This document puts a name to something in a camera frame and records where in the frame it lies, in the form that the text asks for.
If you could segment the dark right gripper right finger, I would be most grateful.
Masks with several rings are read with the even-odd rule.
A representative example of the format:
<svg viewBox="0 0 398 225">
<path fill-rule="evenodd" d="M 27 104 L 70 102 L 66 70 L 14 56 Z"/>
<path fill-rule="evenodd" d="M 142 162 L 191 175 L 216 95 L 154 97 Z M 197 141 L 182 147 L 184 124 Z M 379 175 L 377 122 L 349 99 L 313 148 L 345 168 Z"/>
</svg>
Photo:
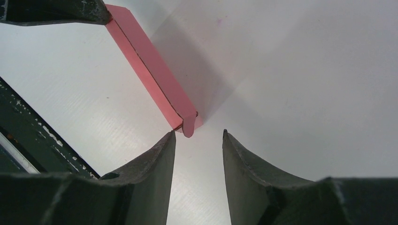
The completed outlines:
<svg viewBox="0 0 398 225">
<path fill-rule="evenodd" d="M 224 130 L 222 137 L 225 186 L 233 225 L 270 225 L 286 207 L 288 190 L 310 180 L 272 165 Z"/>
</svg>

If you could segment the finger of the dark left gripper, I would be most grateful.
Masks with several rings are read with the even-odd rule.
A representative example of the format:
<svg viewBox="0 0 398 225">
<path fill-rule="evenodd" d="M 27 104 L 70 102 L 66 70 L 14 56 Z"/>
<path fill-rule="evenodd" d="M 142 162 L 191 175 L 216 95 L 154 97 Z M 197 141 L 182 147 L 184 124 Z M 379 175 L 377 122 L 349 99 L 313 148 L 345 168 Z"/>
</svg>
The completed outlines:
<svg viewBox="0 0 398 225">
<path fill-rule="evenodd" d="M 0 22 L 17 26 L 62 23 L 106 25 L 111 14 L 101 0 L 2 0 Z"/>
</svg>

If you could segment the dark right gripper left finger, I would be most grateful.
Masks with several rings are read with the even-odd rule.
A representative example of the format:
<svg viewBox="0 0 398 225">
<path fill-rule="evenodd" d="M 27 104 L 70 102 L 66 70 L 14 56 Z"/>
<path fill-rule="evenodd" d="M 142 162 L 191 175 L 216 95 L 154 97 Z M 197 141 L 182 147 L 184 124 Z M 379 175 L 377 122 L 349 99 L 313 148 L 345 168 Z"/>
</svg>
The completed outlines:
<svg viewBox="0 0 398 225">
<path fill-rule="evenodd" d="M 121 191 L 112 224 L 166 224 L 175 151 L 176 134 L 170 131 L 151 149 L 100 178 Z"/>
</svg>

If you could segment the pink cardboard box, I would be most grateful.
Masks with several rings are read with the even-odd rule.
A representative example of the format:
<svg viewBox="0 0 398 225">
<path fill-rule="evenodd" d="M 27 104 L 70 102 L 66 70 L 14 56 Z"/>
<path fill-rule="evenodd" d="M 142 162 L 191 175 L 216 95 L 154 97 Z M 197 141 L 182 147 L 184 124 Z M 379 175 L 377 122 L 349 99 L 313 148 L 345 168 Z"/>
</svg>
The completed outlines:
<svg viewBox="0 0 398 225">
<path fill-rule="evenodd" d="M 203 124 L 180 83 L 125 7 L 106 5 L 111 21 L 106 28 L 173 130 L 187 138 Z"/>
</svg>

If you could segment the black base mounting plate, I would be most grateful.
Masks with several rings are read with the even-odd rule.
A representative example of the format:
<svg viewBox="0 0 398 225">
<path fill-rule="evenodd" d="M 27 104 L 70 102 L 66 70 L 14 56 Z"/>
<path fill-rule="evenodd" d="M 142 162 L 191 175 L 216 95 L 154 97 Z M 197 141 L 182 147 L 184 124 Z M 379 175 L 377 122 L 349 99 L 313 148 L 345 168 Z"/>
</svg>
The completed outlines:
<svg viewBox="0 0 398 225">
<path fill-rule="evenodd" d="M 0 81 L 0 133 L 39 172 L 100 177 L 4 79 Z"/>
</svg>

